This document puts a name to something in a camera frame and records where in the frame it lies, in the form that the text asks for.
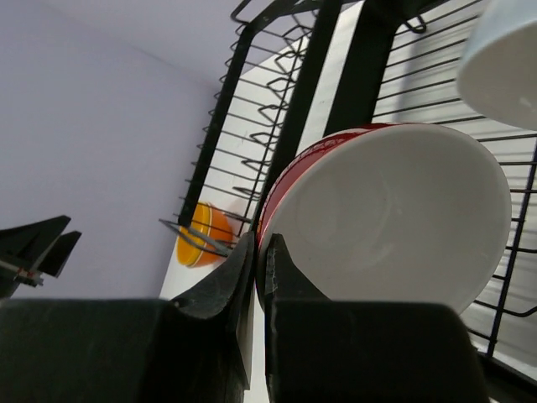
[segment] black dish rack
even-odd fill
[[[230,221],[235,223],[235,236],[238,237],[248,229],[255,230],[260,207],[270,187],[296,156],[302,133],[308,120],[312,119],[310,112],[318,113],[320,108],[324,108],[326,118],[322,135],[375,121],[413,121],[415,116],[428,114],[431,118],[422,118],[420,121],[454,127],[466,124],[467,132],[471,132],[477,125],[482,128],[488,122],[484,116],[478,116],[469,109],[463,113],[453,109],[464,107],[459,96],[452,92],[455,76],[439,80],[434,73],[452,69],[456,65],[460,56],[455,50],[460,50],[466,41],[464,34],[470,32],[464,29],[471,28],[486,2],[364,2],[359,24],[356,24],[345,60],[341,62],[341,76],[338,77],[333,100],[331,99],[331,105],[328,103],[322,107],[322,102],[314,105],[315,91],[318,90],[323,65],[333,46],[341,7],[346,7],[343,3],[349,2],[275,0],[248,22],[238,17],[250,3],[249,0],[242,1],[232,14],[232,18],[239,23],[238,41],[232,45],[233,56],[226,62],[228,72],[221,78],[222,90],[215,95],[216,108],[210,112],[211,122],[205,128],[205,141],[199,146],[199,159],[193,163],[196,169],[188,180],[189,190],[182,197],[184,205],[177,215],[178,224],[186,228],[191,225],[202,192],[211,189],[242,201],[241,210],[223,209]],[[434,14],[441,9],[445,11]],[[422,18],[427,12],[434,16]],[[412,53],[415,50],[409,49],[412,46],[415,49],[417,44],[428,45],[422,46],[423,51]],[[268,57],[272,57],[274,62],[270,67],[259,61]],[[252,68],[265,69],[268,80],[250,80],[248,74],[244,73]],[[253,97],[245,97],[238,90],[240,86],[255,87],[256,91],[267,92],[272,102],[259,102]],[[444,95],[440,99],[427,96],[442,91]],[[416,94],[425,94],[425,98],[430,100],[414,104],[400,101],[401,97],[414,97]],[[231,108],[233,102],[245,102],[250,107],[255,107],[256,112],[237,113],[236,108]],[[248,133],[228,130],[227,119],[251,123],[252,130]],[[477,135],[479,141],[491,144],[493,149],[495,144],[499,144],[501,149],[520,141],[528,142],[529,148],[512,155],[497,154],[500,164],[506,170],[517,170],[518,176],[514,177],[511,188],[514,201],[513,231],[506,247],[504,271],[497,272],[493,277],[499,287],[498,299],[475,301],[475,305],[493,312],[490,332],[472,329],[471,326],[468,330],[483,345],[480,354],[483,365],[489,368],[486,370],[488,377],[498,377],[502,382],[520,384],[526,390],[536,390],[537,384],[532,379],[499,364],[493,357],[503,320],[506,317],[516,318],[531,324],[537,312],[535,303],[521,311],[506,307],[516,263],[524,260],[525,255],[537,254],[537,249],[526,247],[523,240],[524,235],[530,233],[530,230],[524,231],[524,225],[531,208],[531,195],[536,192],[533,184],[537,168],[537,133],[488,126],[486,130],[475,132],[476,130],[473,134]],[[226,137],[254,144],[258,147],[258,152],[256,155],[238,154],[225,149],[221,144]],[[215,155],[219,154],[235,160],[242,168],[229,170],[226,166],[220,166],[215,159]],[[520,170],[524,170],[523,175],[519,174]],[[218,172],[218,178],[224,175],[229,180],[212,181],[211,172]]]

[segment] dish rack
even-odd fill
[[[499,360],[506,381],[537,388],[537,133],[475,114],[455,87],[487,0],[377,0],[367,10],[363,2],[275,0],[248,22],[239,14],[249,3],[232,13],[238,40],[177,223],[188,228],[197,202],[214,201],[235,237],[255,230],[281,171],[338,130],[422,122],[468,133],[504,168],[513,216],[502,261],[462,318],[484,363]],[[386,28],[393,24],[395,36]]]

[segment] gray wall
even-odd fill
[[[59,279],[16,296],[157,296],[212,89],[32,0],[0,12],[0,228],[66,214]]]

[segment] orange cup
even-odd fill
[[[228,244],[233,240],[232,229],[227,222],[226,216],[214,208],[210,203],[199,202],[194,211],[191,227],[195,230],[209,236],[216,241]],[[188,233],[186,228],[181,227],[180,231],[190,238],[196,245],[203,248],[213,249],[202,239]],[[187,267],[200,267],[211,264],[219,260],[220,256],[210,252],[202,251],[192,245],[189,245],[184,239],[177,238],[177,260],[180,264]]]

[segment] bowl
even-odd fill
[[[233,240],[232,229],[226,216],[210,203],[199,202],[197,204],[191,226],[204,235],[208,235],[210,238],[223,242],[224,244],[228,244]],[[212,246],[208,245],[202,239],[190,234],[186,228],[181,227],[180,231],[185,236],[189,237],[196,245],[207,249],[213,249]],[[203,251],[188,244],[180,237],[177,238],[176,251],[177,260],[180,264],[186,267],[205,266],[214,263],[221,258],[217,254]]]
[[[457,73],[461,98],[478,113],[537,129],[537,2],[492,0],[467,41]]]
[[[349,129],[313,144],[275,182],[258,225],[256,281],[262,290],[266,251],[281,233],[332,300],[462,312],[496,269],[510,219],[503,170],[470,136],[422,123]]]

